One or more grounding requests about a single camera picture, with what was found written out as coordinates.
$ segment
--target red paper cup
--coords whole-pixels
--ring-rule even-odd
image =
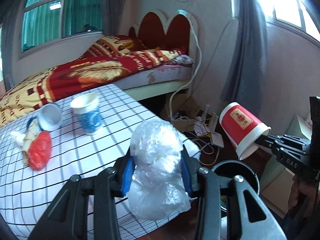
[[[268,136],[271,132],[270,127],[236,102],[227,105],[219,122],[236,147],[239,160],[244,160],[259,148],[255,140],[260,135]]]

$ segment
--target human hand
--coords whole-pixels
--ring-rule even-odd
[[[307,183],[303,179],[299,179],[297,175],[293,177],[293,184],[288,200],[289,210],[298,204],[298,197],[302,193],[307,196],[309,203],[303,217],[309,217],[313,212],[316,199],[317,182]],[[317,203],[319,202],[320,192],[318,193]]]

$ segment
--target red plastic bag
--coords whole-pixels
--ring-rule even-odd
[[[38,137],[31,143],[28,150],[29,166],[39,171],[44,168],[51,157],[51,137],[48,132],[39,133]]]

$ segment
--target checkered tablecloth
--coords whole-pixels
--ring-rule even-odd
[[[131,134],[138,124],[158,118],[113,84],[81,94],[93,92],[99,96],[103,129],[96,135],[85,135],[70,109],[75,96],[58,101],[63,111],[63,123],[60,129],[51,132],[52,157],[41,171],[23,166],[21,149],[10,139],[12,131],[26,132],[27,121],[36,116],[38,110],[0,129],[0,213],[19,239],[25,240],[29,236],[73,174],[87,178],[113,166],[117,158],[126,154]],[[184,135],[181,138],[189,155],[199,159],[198,147]],[[164,220],[136,219],[126,198],[116,199],[116,211],[123,240],[143,236],[178,215],[174,211]],[[93,239],[93,196],[88,207],[88,239]]]

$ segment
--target paper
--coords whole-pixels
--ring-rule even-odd
[[[204,122],[202,121],[202,118],[200,116],[196,117],[195,133],[197,136],[210,133],[209,128],[206,125],[204,125]]]

